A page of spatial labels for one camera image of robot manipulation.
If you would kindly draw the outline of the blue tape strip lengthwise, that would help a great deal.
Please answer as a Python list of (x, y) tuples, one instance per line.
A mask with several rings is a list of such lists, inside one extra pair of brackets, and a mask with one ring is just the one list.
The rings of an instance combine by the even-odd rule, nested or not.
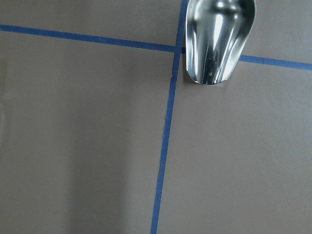
[(178, 71), (179, 71), (179, 65), (180, 65), (180, 57), (182, 54), (183, 33), (184, 33), (184, 27), (185, 27), (187, 5), (188, 5), (187, 0), (181, 1), (179, 19), (178, 19), (178, 25), (177, 25), (176, 41), (175, 41), (175, 46), (174, 46), (172, 77), (170, 79), (170, 86), (169, 86), (169, 91), (168, 91), (168, 100), (167, 100), (166, 115), (165, 115), (165, 122), (164, 122), (164, 128), (163, 128), (163, 136), (162, 136), (162, 145), (161, 145), (161, 152), (160, 152), (160, 159), (159, 159), (159, 171), (158, 171), (157, 182), (156, 182), (156, 191), (155, 191), (153, 213), (152, 213), (151, 226), (150, 226), (151, 234), (156, 234), (157, 229), (158, 229), (163, 184), (164, 184), (165, 171), (166, 171), (166, 161), (167, 161), (168, 147), (169, 147), (169, 141), (170, 141), (172, 116), (173, 116), (175, 94), (176, 94), (176, 84), (177, 84)]

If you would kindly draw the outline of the shiny metal scoop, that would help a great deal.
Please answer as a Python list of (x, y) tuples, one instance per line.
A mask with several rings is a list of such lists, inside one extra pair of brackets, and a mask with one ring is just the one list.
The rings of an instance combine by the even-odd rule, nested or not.
[(256, 16), (254, 0), (191, 0), (185, 26), (186, 70), (201, 85), (229, 80)]

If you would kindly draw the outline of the blue tape strip crosswise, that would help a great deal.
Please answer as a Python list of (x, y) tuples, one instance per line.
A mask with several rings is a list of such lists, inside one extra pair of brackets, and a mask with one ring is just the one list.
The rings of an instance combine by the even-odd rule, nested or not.
[[(37, 29), (37, 28), (6, 25), (6, 24), (2, 24), (0, 26), (0, 30), (4, 32), (13, 32), (13, 33), (29, 34), (29, 35), (36, 35), (36, 36), (43, 36), (43, 37), (52, 37), (52, 38), (100, 43), (100, 44), (109, 44), (109, 45), (170, 52), (170, 53), (174, 53), (177, 50), (176, 46), (171, 46), (171, 45), (163, 45), (163, 44), (126, 40), (126, 39), (115, 39), (115, 38), (108, 38), (108, 37), (76, 34), (76, 33), (62, 32), (62, 31)], [(286, 67), (286, 68), (293, 68), (293, 69), (307, 70), (307, 71), (310, 71), (312, 69), (312, 65), (310, 63), (302, 63), (302, 62), (280, 60), (280, 59), (273, 59), (273, 58), (264, 58), (264, 57), (249, 56), (249, 55), (241, 55), (239, 60), (242, 62), (248, 62), (248, 63), (264, 64), (264, 65), (270, 65), (270, 66)]]

